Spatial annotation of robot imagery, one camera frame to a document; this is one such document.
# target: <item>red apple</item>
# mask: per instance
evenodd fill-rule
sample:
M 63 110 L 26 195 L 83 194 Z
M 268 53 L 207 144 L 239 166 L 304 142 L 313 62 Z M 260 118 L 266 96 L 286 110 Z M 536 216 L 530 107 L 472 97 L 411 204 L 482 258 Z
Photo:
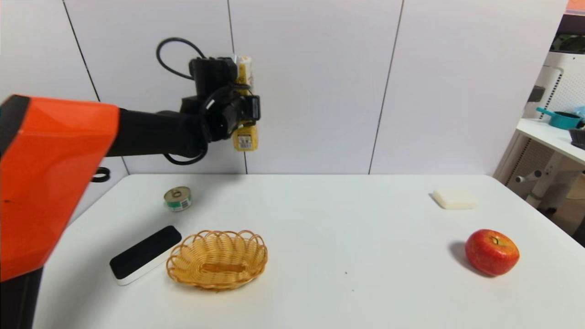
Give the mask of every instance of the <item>red apple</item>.
M 480 229 L 465 243 L 469 262 L 488 275 L 502 275 L 511 270 L 520 258 L 520 251 L 509 237 L 490 229 Z

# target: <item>black robot arm segment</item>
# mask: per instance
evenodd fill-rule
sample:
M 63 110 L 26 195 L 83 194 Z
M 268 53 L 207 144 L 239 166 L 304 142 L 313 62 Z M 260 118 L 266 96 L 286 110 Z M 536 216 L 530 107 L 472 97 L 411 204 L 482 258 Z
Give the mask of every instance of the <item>black robot arm segment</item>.
M 202 118 L 173 111 L 120 109 L 118 134 L 107 156 L 174 154 L 197 157 L 209 138 Z
M 186 43 L 199 53 L 201 58 L 189 62 L 191 76 L 163 63 L 160 49 L 168 42 Z M 164 154 L 172 163 L 188 165 L 205 156 L 210 142 L 229 139 L 239 127 L 255 125 L 260 119 L 260 97 L 252 95 L 251 86 L 237 83 L 242 81 L 239 57 L 234 57 L 236 61 L 204 57 L 194 44 L 176 37 L 163 40 L 156 55 L 166 70 L 193 79 L 197 95 L 183 98 L 180 112 L 153 114 L 120 109 L 118 134 L 107 156 Z M 179 162 L 170 155 L 193 159 Z

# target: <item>tin can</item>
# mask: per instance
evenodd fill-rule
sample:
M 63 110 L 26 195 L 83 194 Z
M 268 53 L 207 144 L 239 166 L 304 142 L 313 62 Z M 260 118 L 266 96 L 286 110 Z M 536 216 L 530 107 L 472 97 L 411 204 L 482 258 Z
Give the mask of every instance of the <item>tin can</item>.
M 171 211 L 183 211 L 192 203 L 191 190 L 186 186 L 170 189 L 164 194 L 164 202 Z

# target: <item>barcode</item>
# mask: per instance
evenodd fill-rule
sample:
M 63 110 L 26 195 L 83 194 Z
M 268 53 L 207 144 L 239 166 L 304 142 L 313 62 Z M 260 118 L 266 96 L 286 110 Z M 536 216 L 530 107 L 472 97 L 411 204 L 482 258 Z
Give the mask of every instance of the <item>barcode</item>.
M 251 150 L 252 149 L 252 137 L 250 135 L 238 136 L 238 144 L 241 149 Z

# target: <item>can lid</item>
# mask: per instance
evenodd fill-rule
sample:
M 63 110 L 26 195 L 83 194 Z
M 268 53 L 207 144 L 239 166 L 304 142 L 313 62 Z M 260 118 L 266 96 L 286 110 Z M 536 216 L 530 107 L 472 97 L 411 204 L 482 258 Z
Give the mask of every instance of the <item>can lid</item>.
M 179 186 L 175 187 L 174 189 L 170 189 L 164 194 L 164 199 L 167 202 L 176 202 L 181 201 L 185 198 L 188 198 L 191 195 L 191 191 L 186 186 Z

